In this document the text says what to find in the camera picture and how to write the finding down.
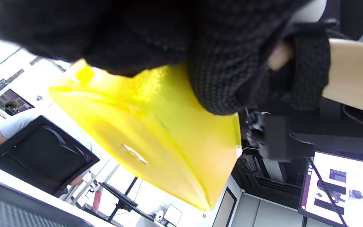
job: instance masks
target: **person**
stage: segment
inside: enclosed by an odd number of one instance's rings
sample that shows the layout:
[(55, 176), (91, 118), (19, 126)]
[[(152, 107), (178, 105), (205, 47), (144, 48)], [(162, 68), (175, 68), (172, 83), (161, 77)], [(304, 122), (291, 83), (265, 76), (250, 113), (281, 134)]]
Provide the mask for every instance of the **person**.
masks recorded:
[[(0, 145), (6, 140), (11, 138), (22, 128), (26, 127), (32, 120), (36, 119), (38, 116), (43, 115), (49, 121), (53, 122), (63, 131), (68, 133), (72, 138), (80, 142), (87, 149), (92, 151), (92, 143), (89, 135), (81, 129), (78, 124), (76, 124), (72, 118), (66, 115), (65, 112), (60, 112), (59, 109), (43, 109), (43, 108), (32, 108), (23, 112), (20, 112), (11, 118), (6, 119), (0, 123)], [(76, 179), (74, 179), (69, 185), (73, 186), (78, 184), (84, 175), (88, 173), (89, 169), (84, 171)]]
[(19, 113), (19, 110), (17, 109), (18, 103), (15, 101), (9, 101), (5, 104), (5, 110), (8, 115), (13, 116)]

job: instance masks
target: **computer monitor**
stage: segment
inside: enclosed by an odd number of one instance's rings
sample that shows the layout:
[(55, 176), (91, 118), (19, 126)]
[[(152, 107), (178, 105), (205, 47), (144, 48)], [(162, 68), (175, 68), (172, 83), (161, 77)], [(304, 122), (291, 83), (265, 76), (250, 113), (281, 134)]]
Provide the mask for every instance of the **computer monitor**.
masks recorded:
[(172, 224), (173, 226), (177, 226), (181, 217), (181, 211), (177, 210), (176, 207), (170, 204), (169, 208), (167, 208), (166, 213), (163, 216), (163, 219), (166, 220), (168, 223)]
[(338, 211), (349, 227), (363, 227), (363, 161), (316, 152), (314, 165), (326, 182), (334, 208), (311, 164), (307, 166), (298, 211), (333, 227), (341, 227)]

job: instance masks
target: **cable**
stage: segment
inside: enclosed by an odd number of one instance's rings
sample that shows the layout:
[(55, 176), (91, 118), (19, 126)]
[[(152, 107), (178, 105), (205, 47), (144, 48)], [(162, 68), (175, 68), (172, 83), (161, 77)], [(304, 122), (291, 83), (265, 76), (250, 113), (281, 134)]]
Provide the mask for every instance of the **cable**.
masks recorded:
[(16, 50), (14, 53), (12, 53), (10, 56), (8, 56), (5, 60), (3, 60), (0, 65), (4, 62), (6, 62), (6, 60), (8, 60), (8, 58), (12, 57), (14, 54), (18, 53), (18, 51), (20, 51), (22, 49), (22, 47), (20, 47), (18, 50)]
[(351, 114), (349, 114), (349, 113), (348, 113), (348, 111), (347, 111), (347, 105), (344, 105), (344, 107), (343, 107), (343, 112), (344, 112), (344, 114), (345, 114), (346, 116), (348, 116), (348, 117), (349, 117), (349, 118), (351, 118), (352, 120), (354, 120), (354, 121), (356, 121), (356, 122), (358, 122), (358, 123), (360, 123), (360, 124), (362, 124), (362, 125), (363, 125), (363, 121), (361, 121), (361, 120), (357, 119), (356, 117), (354, 117), (354, 116), (352, 116)]

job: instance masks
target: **office chair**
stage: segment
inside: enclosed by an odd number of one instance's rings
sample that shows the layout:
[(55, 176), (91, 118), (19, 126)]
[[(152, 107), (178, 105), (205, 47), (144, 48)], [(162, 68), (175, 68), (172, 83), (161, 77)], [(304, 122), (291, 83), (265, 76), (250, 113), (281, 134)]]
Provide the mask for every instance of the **office chair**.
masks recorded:
[(0, 169), (56, 197), (99, 158), (39, 116), (0, 145)]
[(115, 189), (113, 186), (109, 185), (106, 182), (99, 182), (99, 184), (106, 189), (107, 191), (109, 191), (112, 195), (114, 195), (115, 197), (118, 198), (118, 203), (116, 204), (116, 208), (114, 209), (114, 211), (111, 213), (111, 215), (109, 216), (109, 218), (106, 220), (107, 222), (111, 222), (113, 217), (116, 215), (117, 211), (119, 209), (122, 210), (127, 210), (128, 212), (130, 212), (131, 210), (134, 210), (137, 214), (141, 215), (142, 217), (150, 220), (150, 221), (154, 221), (154, 219), (145, 214), (144, 212), (142, 212), (140, 209), (137, 208), (138, 204), (133, 201), (132, 199), (130, 199), (127, 195), (128, 193), (131, 191), (131, 188), (134, 186), (135, 182), (137, 181), (137, 177), (134, 177), (134, 180), (131, 182), (130, 186), (128, 187), (127, 191), (125, 192), (125, 194), (121, 193), (119, 190)]

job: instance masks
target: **hand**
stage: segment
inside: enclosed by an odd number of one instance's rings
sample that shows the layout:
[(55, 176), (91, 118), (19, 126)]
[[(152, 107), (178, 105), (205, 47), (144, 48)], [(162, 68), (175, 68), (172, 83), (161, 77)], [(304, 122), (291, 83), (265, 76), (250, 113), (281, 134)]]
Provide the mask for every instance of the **hand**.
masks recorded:
[(282, 42), (271, 53), (268, 58), (268, 66), (273, 71), (280, 70), (289, 60), (294, 57), (294, 48), (291, 44)]

